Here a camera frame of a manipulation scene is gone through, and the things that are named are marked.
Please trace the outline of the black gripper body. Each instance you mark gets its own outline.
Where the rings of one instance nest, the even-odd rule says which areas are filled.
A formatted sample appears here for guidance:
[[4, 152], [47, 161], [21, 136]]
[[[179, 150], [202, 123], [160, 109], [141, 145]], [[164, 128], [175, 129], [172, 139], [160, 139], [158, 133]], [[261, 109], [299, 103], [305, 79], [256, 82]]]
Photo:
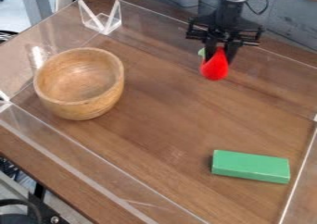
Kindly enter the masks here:
[[207, 15], [190, 18], [186, 38], [199, 40], [207, 47], [236, 43], [258, 45], [262, 27], [242, 17], [244, 2], [219, 0]]

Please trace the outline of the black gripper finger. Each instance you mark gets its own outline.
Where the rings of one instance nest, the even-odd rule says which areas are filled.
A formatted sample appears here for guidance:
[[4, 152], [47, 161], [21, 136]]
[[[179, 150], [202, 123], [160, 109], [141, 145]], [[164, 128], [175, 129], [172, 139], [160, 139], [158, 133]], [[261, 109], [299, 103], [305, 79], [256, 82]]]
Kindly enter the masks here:
[[234, 59], [240, 47], [242, 47], [240, 42], [227, 42], [224, 44], [224, 56], [226, 56], [227, 63], [232, 62], [232, 59]]
[[211, 57], [214, 56], [216, 49], [216, 39], [215, 38], [207, 38], [204, 43], [204, 60], [208, 61]]

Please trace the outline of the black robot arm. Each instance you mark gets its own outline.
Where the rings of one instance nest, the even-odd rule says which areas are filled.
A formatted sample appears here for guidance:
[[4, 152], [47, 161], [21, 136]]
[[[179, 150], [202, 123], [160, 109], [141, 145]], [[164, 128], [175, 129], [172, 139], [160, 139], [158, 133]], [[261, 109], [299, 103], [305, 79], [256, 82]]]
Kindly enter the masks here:
[[215, 10], [188, 19], [186, 38], [204, 44], [204, 59], [215, 56], [216, 45], [224, 45], [224, 57], [231, 63], [242, 46], [258, 46], [263, 27], [242, 17], [247, 0], [218, 0]]

